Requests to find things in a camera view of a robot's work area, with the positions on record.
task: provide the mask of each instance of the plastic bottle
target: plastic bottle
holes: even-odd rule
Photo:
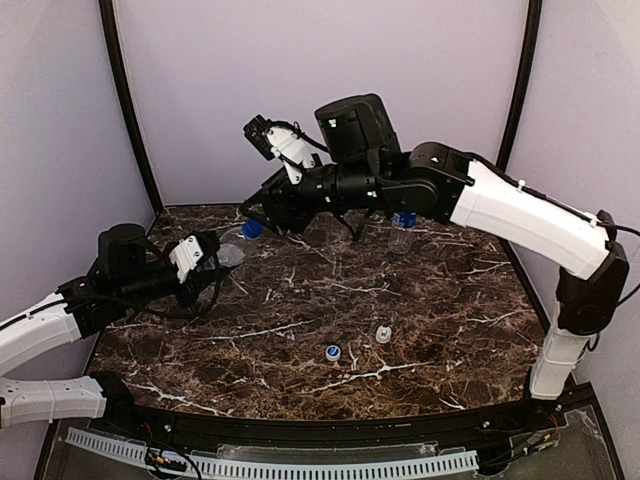
[[[391,233],[389,234],[389,250],[391,252],[402,255],[411,249],[412,229],[415,224],[415,213],[397,212],[393,214]]]
[[[218,260],[223,267],[236,267],[246,261],[258,246],[258,238],[262,234],[262,224],[255,220],[247,220],[241,227],[230,228],[220,237]]]

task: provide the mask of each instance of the white cable tray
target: white cable tray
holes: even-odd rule
[[[144,442],[120,440],[73,427],[69,428],[66,442],[103,457],[148,468],[144,463],[147,450]],[[254,463],[194,454],[189,458],[200,469],[202,478],[215,480],[417,480],[478,469],[475,450],[413,460],[337,465]],[[197,478],[191,466],[183,475]]]

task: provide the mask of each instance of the white bottle cap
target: white bottle cap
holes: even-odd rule
[[[324,353],[330,362],[337,362],[340,359],[340,347],[337,345],[329,345]]]
[[[389,340],[391,340],[391,327],[380,325],[376,331],[376,342],[389,343]]]

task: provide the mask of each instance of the black frame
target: black frame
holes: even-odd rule
[[[117,24],[114,15],[112,0],[99,0],[100,14],[104,29],[105,41],[109,53],[111,69],[118,92],[118,98],[122,109],[123,118],[129,134],[129,139],[135,154],[136,162],[140,170],[147,196],[156,214],[156,220],[164,209],[164,204],[149,163],[144,142],[136,117],[129,83],[124,68],[122,51],[118,38]],[[500,151],[496,165],[502,170],[506,170],[513,144],[524,100],[526,96],[529,77],[533,64],[537,34],[542,12],[542,0],[530,0],[527,22],[524,32],[520,63],[514,91],[505,125],[504,134],[500,146]],[[518,279],[522,283],[531,305],[538,315],[538,318],[547,331],[550,326],[549,318],[544,310],[542,302],[538,297],[533,285],[517,257],[512,245],[501,240],[501,245],[512,264]],[[87,366],[95,353],[100,337],[96,340]],[[491,419],[494,423],[500,417],[512,416],[514,409],[521,408],[522,402],[510,402],[506,404],[487,406],[463,412],[452,412],[423,417],[411,417],[392,420],[369,420],[369,421],[340,421],[340,422],[284,422],[284,421],[256,421],[244,419],[227,419],[205,415],[174,413],[166,410],[153,409],[149,407],[135,407],[141,415],[148,418],[156,427],[166,424],[172,425],[171,432],[166,433],[165,442],[170,442],[177,448],[215,448],[222,442],[235,442],[235,444],[270,445],[270,446],[300,446],[301,441],[307,445],[323,445],[331,439],[330,446],[365,446],[383,445],[397,442],[401,438],[403,442],[433,440],[435,434],[447,434],[447,440],[439,437],[439,446],[464,445],[467,448],[478,449],[491,446],[504,445],[508,436],[487,435],[477,427]],[[559,403],[566,408],[579,408],[584,405],[592,405],[600,423],[600,427],[605,439],[609,455],[618,478],[623,479],[624,474],[620,461],[615,450],[611,434],[606,424],[602,409],[595,396],[591,384],[575,385],[570,382],[567,392],[559,399]],[[35,479],[43,478],[49,452],[58,434],[59,421],[54,421],[47,431],[44,445],[40,453],[40,458],[36,468]],[[93,420],[92,425],[105,431],[118,432],[109,424],[100,419]],[[381,426],[394,427],[381,430]],[[340,445],[335,441],[335,430],[340,429],[342,440]],[[207,438],[206,432],[216,432]]]
[[[98,3],[100,5],[100,17],[102,18],[104,39],[107,45],[107,52],[109,53],[109,62],[111,63],[111,73],[113,74],[113,81],[116,86],[116,91],[118,92],[122,117],[124,118],[127,132],[129,133],[129,141],[131,142],[131,148],[133,148],[133,154],[135,155],[136,163],[140,170],[140,176],[142,177],[144,188],[147,191],[147,197],[149,198],[151,207],[157,216],[164,209],[164,205],[162,203],[162,198],[160,198],[160,191],[158,190],[158,185],[153,176],[151,165],[149,164],[149,157],[147,156],[147,151],[142,140],[140,124],[133,106],[133,98],[131,97],[131,91],[129,90],[127,72],[124,68],[124,61],[122,59],[122,49],[120,48],[120,39],[118,37],[118,26],[113,10],[113,1],[99,0]]]
[[[498,153],[498,159],[496,160],[496,166],[502,169],[502,171],[506,171],[507,169],[507,164],[511,157],[511,150],[513,150],[513,143],[516,139],[520,115],[522,114],[524,99],[527,95],[527,87],[529,86],[529,76],[531,75],[531,67],[533,65],[533,55],[536,51],[541,16],[542,0],[529,0],[529,11],[527,13],[524,39],[522,40],[518,75],[516,76],[516,83],[513,87],[509,116],[507,117],[507,123],[504,127],[500,151]]]

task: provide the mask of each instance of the lavender wall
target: lavender wall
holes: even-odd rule
[[[0,318],[86,272],[97,235],[149,225],[111,79],[97,2],[0,2]],[[82,373],[92,341],[11,372]],[[0,479],[33,478],[46,423],[0,431]]]
[[[583,210],[640,227],[640,3],[545,2],[508,172]],[[620,235],[640,281],[638,240]],[[549,312],[557,268],[519,254]],[[639,479],[640,295],[620,308],[577,370],[593,382],[629,479]]]
[[[245,199],[279,167],[242,135],[376,92],[401,145],[497,155],[526,0],[119,1],[133,95],[167,204]]]

